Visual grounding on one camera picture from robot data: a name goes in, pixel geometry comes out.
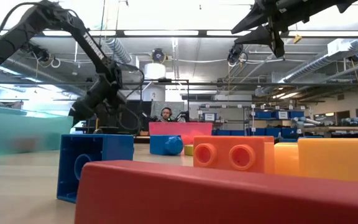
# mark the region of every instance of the blue bin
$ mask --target blue bin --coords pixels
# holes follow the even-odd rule
[[[115,134],[64,134],[60,146],[57,199],[75,203],[87,162],[133,160],[134,137]]]
[[[150,136],[150,154],[175,156],[183,150],[183,141],[179,135]]]
[[[253,133],[251,128],[247,128],[247,135],[248,136],[265,136],[266,129],[265,128],[256,128],[255,132]]]
[[[270,112],[270,111],[257,111],[255,113],[255,118],[258,118],[258,119],[270,119],[270,118],[272,118],[272,112]]]
[[[216,130],[216,135],[218,136],[229,136],[230,130]]]
[[[296,135],[296,128],[282,128],[281,129],[281,136],[283,138],[287,136],[295,136]]]
[[[298,142],[297,139],[280,139],[280,142]]]
[[[277,138],[280,131],[281,128],[266,128],[266,136],[273,136]]]
[[[288,118],[301,118],[303,116],[305,116],[304,111],[290,111],[288,113]]]
[[[232,130],[230,131],[231,136],[244,136],[245,131],[244,130]]]

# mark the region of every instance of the man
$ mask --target man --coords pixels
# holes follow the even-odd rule
[[[171,122],[172,110],[169,107],[162,109],[161,111],[161,122]]]

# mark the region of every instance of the wall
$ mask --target wall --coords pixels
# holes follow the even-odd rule
[[[323,114],[339,111],[350,111],[351,118],[356,117],[356,109],[358,109],[358,90],[345,93],[344,100],[337,100],[334,98],[322,98],[320,100],[326,101],[325,103],[310,104],[313,114]]]

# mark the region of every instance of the black robotic arm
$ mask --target black robotic arm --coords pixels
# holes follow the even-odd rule
[[[73,16],[69,9],[61,8],[58,3],[42,0],[18,4],[7,15],[18,7],[33,4],[22,16],[21,21],[0,36],[0,65],[19,50],[31,38],[45,29],[64,30],[69,32],[92,60],[98,74],[98,81],[87,91],[86,96],[73,103],[69,116],[73,116],[73,124],[88,119],[95,114],[95,108],[103,101],[113,108],[126,103],[125,96],[119,91],[122,87],[121,69],[117,63],[107,57],[99,45],[90,36],[83,21]]]

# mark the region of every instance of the storage bin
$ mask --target storage bin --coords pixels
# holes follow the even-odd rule
[[[0,154],[59,149],[72,125],[71,116],[0,108]]]
[[[184,144],[193,144],[194,136],[210,136],[212,123],[150,122],[150,135],[180,135]]]
[[[288,113],[288,118],[301,118],[303,116],[305,116],[304,111],[290,111]]]
[[[272,118],[272,112],[271,111],[256,111],[255,118],[270,119],[270,118]]]
[[[278,137],[278,134],[281,132],[281,128],[266,128],[266,135],[273,136],[275,138]]]
[[[244,130],[232,130],[230,131],[231,136],[244,136],[245,131]]]

